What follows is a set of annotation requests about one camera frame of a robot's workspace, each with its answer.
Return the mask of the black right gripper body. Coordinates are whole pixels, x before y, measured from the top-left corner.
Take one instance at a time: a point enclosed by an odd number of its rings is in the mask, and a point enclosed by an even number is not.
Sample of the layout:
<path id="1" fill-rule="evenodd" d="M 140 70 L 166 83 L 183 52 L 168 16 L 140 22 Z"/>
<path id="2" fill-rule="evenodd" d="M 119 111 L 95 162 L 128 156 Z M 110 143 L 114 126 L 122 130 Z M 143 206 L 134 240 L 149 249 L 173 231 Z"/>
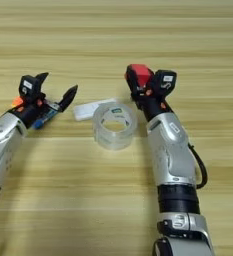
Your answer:
<path id="1" fill-rule="evenodd" d="M 131 91 L 131 98 L 137 108 L 144 113 L 147 121 L 151 121 L 159 114 L 172 112 L 165 97 L 156 95 L 152 89 L 136 88 Z"/>

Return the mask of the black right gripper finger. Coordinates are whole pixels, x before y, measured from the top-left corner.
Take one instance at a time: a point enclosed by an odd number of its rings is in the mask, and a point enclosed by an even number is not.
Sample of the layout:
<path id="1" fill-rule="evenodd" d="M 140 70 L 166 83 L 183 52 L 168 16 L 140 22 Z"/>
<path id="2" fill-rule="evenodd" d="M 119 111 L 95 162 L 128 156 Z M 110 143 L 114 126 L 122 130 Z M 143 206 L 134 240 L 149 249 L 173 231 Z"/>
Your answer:
<path id="1" fill-rule="evenodd" d="M 143 64 L 128 65 L 125 79 L 132 94 L 143 93 L 146 84 L 146 66 Z"/>

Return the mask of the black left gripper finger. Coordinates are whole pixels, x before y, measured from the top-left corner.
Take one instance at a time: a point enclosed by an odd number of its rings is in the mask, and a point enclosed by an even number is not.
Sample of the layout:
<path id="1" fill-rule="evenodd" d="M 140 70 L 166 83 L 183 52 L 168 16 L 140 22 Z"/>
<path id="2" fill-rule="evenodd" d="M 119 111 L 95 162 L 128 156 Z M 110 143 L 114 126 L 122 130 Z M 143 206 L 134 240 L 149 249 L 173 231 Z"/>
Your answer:
<path id="1" fill-rule="evenodd" d="M 62 100 L 58 103 L 59 109 L 61 112 L 64 112 L 68 108 L 68 106 L 72 103 L 77 93 L 77 90 L 78 90 L 78 86 L 75 85 L 69 88 L 66 91 L 66 93 L 63 95 Z"/>
<path id="2" fill-rule="evenodd" d="M 35 79 L 36 79 L 35 86 L 37 88 L 40 88 L 42 86 L 43 82 L 46 80 L 48 75 L 49 75 L 48 72 L 37 74 L 35 76 Z"/>

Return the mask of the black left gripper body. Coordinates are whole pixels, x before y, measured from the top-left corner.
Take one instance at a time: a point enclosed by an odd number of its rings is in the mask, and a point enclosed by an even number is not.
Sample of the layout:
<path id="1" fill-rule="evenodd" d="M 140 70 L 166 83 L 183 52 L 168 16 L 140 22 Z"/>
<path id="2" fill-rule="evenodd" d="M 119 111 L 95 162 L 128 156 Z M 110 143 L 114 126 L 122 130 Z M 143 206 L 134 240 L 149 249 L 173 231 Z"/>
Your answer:
<path id="1" fill-rule="evenodd" d="M 37 99 L 34 103 L 27 103 L 21 97 L 12 102 L 11 112 L 15 114 L 26 126 L 40 129 L 47 121 L 59 112 L 59 105 L 46 99 Z"/>

